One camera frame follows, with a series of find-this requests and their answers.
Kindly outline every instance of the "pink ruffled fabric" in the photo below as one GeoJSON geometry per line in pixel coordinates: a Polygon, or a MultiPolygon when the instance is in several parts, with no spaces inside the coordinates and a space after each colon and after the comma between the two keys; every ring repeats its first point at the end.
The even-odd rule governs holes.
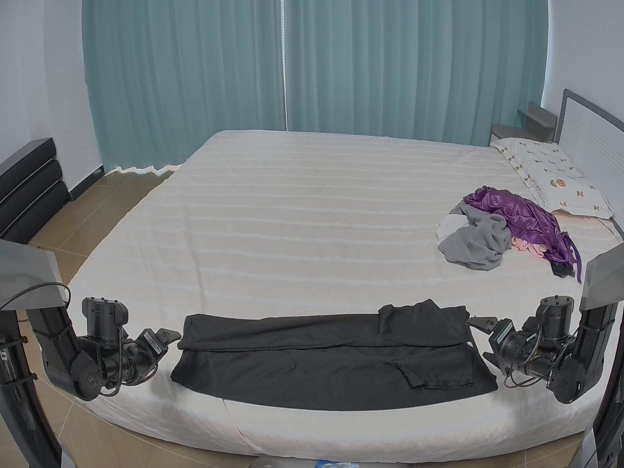
{"type": "Polygon", "coordinates": [[[511,238],[511,246],[519,252],[528,251],[535,258],[544,258],[544,253],[548,251],[546,245],[534,245],[516,236],[511,238]]]}

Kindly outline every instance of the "white cloth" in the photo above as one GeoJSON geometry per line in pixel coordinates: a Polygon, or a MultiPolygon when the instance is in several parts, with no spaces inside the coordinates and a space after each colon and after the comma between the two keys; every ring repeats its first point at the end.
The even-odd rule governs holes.
{"type": "MultiPolygon", "coordinates": [[[[531,194],[494,148],[376,136],[222,132],[149,193],[111,231],[71,282],[75,300],[104,296],[128,307],[127,331],[182,332],[185,316],[236,318],[375,313],[432,298],[520,327],[544,296],[580,301],[581,285],[527,254],[484,272],[437,249],[438,220],[482,185],[531,194]]],[[[599,219],[558,217],[583,262],[618,241],[599,219]]],[[[81,304],[69,313],[85,334],[81,304]]],[[[618,310],[614,328],[620,324],[618,310]]],[[[572,327],[579,322],[573,314],[572,327]]],[[[156,376],[88,407],[131,430],[196,448],[361,462],[493,456],[583,430],[600,382],[572,404],[544,383],[462,401],[354,412],[224,401],[169,378],[175,345],[156,376]]],[[[488,336],[474,332],[481,352],[488,336]]]]}
{"type": "Polygon", "coordinates": [[[448,214],[439,222],[440,228],[436,232],[437,243],[440,244],[457,229],[468,225],[468,217],[464,214],[448,214]]]}

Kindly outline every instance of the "gray headboard frame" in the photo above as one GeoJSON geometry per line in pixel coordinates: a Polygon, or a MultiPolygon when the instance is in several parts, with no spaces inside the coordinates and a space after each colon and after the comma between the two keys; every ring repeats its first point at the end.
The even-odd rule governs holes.
{"type": "MultiPolygon", "coordinates": [[[[558,124],[557,124],[557,131],[555,133],[555,142],[556,143],[559,143],[559,141],[561,139],[561,130],[563,129],[564,119],[565,119],[565,116],[566,116],[566,112],[565,112],[566,109],[565,108],[566,108],[566,106],[568,104],[568,99],[569,98],[571,98],[572,100],[578,102],[580,105],[583,105],[584,107],[587,107],[590,111],[593,111],[598,116],[603,118],[605,121],[608,121],[614,127],[616,127],[617,129],[621,130],[622,132],[624,132],[624,122],[622,120],[617,119],[611,113],[606,112],[603,108],[601,108],[600,106],[595,105],[593,102],[587,100],[586,98],[581,97],[578,94],[575,94],[570,89],[565,89],[564,90],[564,97],[563,97],[563,99],[561,101],[561,113],[559,113],[559,120],[558,120],[558,124]]],[[[624,231],[622,230],[620,225],[617,222],[615,222],[615,220],[613,220],[613,219],[612,219],[612,222],[613,222],[613,225],[615,226],[615,228],[620,233],[620,236],[622,236],[622,238],[624,238],[624,231]]]]}

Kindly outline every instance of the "floor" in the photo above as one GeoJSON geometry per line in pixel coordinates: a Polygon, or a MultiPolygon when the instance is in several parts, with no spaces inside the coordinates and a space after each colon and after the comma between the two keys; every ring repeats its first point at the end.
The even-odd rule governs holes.
{"type": "MultiPolygon", "coordinates": [[[[75,202],[68,203],[33,238],[31,245],[56,255],[64,283],[70,282],[82,263],[121,218],[163,182],[171,172],[132,174],[116,172],[101,178],[75,202]]],[[[41,354],[27,321],[20,323],[29,366],[45,413],[60,440],[69,447],[81,468],[247,468],[250,456],[223,454],[179,446],[134,433],[94,416],[73,397],[47,381],[41,354]]],[[[580,434],[520,452],[471,461],[415,464],[413,468],[564,468],[580,441],[580,434]]],[[[0,465],[27,468],[4,422],[0,422],[0,465]]]]}

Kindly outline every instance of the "gray towel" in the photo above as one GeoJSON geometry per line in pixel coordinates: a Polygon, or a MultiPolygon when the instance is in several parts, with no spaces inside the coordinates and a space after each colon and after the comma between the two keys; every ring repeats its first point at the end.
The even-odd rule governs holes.
{"type": "Polygon", "coordinates": [[[463,201],[450,211],[468,217],[468,225],[457,229],[438,245],[446,260],[471,269],[491,270],[501,264],[511,249],[511,232],[505,218],[482,212],[463,201]]]}

